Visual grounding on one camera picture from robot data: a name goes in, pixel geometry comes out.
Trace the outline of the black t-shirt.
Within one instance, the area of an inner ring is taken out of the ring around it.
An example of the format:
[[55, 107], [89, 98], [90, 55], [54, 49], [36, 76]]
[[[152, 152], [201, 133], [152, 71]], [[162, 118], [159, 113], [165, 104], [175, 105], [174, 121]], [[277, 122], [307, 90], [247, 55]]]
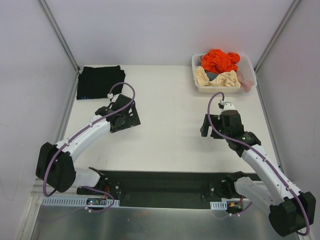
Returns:
[[119, 65], [108, 67], [85, 66], [78, 75], [77, 100], [107, 98], [111, 88], [125, 81], [125, 71]]

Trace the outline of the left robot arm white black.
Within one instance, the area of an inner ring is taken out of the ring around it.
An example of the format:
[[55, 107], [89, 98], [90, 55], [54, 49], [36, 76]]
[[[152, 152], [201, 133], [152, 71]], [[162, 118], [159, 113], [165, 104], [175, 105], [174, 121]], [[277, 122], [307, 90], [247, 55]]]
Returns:
[[39, 151], [35, 175], [54, 192], [64, 193], [71, 187], [81, 187], [102, 194], [107, 187], [107, 176], [93, 167], [76, 168], [78, 157], [105, 134], [112, 134], [140, 125], [135, 101], [123, 94], [108, 106], [98, 108], [92, 118], [74, 135], [55, 144], [44, 143]]

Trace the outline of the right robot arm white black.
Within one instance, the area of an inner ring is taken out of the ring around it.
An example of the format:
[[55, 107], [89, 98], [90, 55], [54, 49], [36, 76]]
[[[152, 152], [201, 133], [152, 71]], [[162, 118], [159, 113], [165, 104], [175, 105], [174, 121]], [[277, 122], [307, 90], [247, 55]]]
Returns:
[[243, 172], [228, 177], [225, 192], [230, 197], [248, 198], [268, 216], [273, 229], [282, 237], [292, 233], [310, 234], [314, 222], [316, 198], [303, 192], [273, 164], [257, 136], [245, 131], [237, 110], [224, 110], [219, 115], [206, 113], [200, 128], [203, 137], [224, 139], [231, 150], [254, 169], [265, 187], [253, 183]]

